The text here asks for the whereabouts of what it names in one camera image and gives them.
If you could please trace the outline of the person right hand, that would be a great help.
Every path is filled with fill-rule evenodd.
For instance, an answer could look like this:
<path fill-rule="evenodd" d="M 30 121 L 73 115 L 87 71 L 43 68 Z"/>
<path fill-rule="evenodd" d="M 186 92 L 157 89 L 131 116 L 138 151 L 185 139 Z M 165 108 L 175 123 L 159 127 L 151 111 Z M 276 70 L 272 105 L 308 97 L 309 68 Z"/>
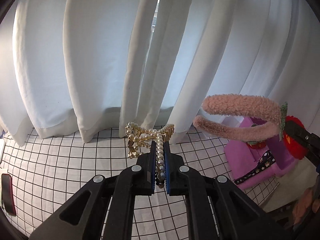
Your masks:
<path fill-rule="evenodd" d="M 294 205 L 293 215 L 293 228 L 296 230 L 310 211 L 317 213 L 319 209 L 319 189 L 314 187 L 307 188 L 299 200 Z"/>

